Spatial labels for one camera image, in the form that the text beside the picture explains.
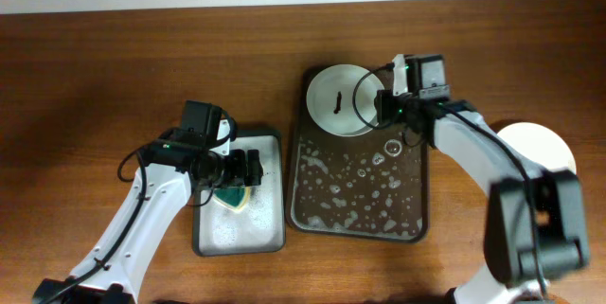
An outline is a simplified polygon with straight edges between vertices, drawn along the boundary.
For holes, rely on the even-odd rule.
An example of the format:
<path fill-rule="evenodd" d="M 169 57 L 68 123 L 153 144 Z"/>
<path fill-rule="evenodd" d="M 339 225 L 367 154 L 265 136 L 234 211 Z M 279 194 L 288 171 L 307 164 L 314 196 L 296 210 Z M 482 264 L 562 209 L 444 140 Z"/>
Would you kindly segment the green and yellow sponge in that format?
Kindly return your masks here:
<path fill-rule="evenodd" d="M 217 188 L 213 193 L 213 201 L 234 212 L 242 211 L 251 196 L 250 187 Z"/>

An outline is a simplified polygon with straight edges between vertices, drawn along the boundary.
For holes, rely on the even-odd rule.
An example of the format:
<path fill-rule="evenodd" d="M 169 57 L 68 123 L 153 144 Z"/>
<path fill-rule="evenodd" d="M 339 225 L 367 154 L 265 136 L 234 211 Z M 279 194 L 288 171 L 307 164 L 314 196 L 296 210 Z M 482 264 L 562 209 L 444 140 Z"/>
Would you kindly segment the pale green plate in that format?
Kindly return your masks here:
<path fill-rule="evenodd" d="M 368 70 L 352 64 L 337 64 L 312 78 L 306 105 L 312 120 L 325 132 L 342 137 L 359 136 L 371 131 L 353 109 L 353 92 L 357 82 Z M 377 126 L 374 99 L 383 84 L 369 75 L 356 92 L 356 106 L 364 121 Z"/>

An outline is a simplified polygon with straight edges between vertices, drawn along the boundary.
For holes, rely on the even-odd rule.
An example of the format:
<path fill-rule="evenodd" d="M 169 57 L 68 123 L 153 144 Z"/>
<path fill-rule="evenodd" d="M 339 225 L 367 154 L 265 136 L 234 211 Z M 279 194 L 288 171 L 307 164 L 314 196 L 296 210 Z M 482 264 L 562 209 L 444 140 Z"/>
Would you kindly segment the white smeared plate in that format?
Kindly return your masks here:
<path fill-rule="evenodd" d="M 497 134 L 521 155 L 548 170 L 577 173 L 576 160 L 569 146 L 558 134 L 543 125 L 517 122 L 509 124 Z"/>

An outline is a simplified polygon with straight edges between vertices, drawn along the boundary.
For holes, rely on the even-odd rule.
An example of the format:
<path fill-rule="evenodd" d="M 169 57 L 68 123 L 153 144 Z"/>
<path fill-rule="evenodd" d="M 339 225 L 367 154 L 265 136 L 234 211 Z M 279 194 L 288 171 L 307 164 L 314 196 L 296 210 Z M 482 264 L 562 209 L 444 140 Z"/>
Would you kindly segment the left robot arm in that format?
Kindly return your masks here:
<path fill-rule="evenodd" d="M 208 205 L 221 189 L 261 183 L 257 150 L 232 150 L 235 120 L 221 107 L 186 102 L 181 123 L 130 152 L 131 188 L 88 255 L 65 280 L 44 279 L 35 303 L 135 303 L 160 241 L 196 192 Z"/>

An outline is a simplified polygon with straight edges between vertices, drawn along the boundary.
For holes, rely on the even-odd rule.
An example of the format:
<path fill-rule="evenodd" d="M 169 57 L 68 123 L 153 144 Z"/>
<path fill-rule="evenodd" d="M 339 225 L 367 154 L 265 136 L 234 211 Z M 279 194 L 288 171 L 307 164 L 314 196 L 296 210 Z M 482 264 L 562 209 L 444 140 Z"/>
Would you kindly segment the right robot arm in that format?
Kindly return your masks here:
<path fill-rule="evenodd" d="M 453 100 L 440 55 L 397 55 L 377 93 L 381 128 L 401 124 L 451 157 L 488 198 L 483 266 L 449 303 L 547 303 L 550 281 L 590 261 L 578 176 L 515 151 L 466 100 Z"/>

